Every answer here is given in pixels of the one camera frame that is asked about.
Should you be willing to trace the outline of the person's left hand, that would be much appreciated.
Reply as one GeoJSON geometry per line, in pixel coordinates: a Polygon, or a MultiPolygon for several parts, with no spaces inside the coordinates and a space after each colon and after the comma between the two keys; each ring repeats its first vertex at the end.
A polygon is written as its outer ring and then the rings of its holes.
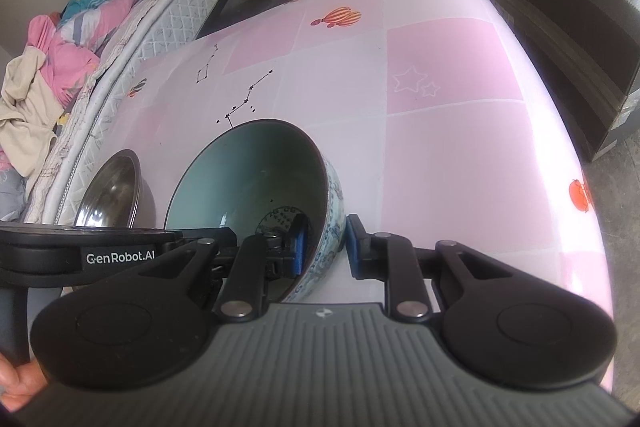
{"type": "Polygon", "coordinates": [[[1,404],[10,412],[24,407],[48,384],[36,359],[14,366],[4,355],[0,355],[0,381],[1,404]]]}

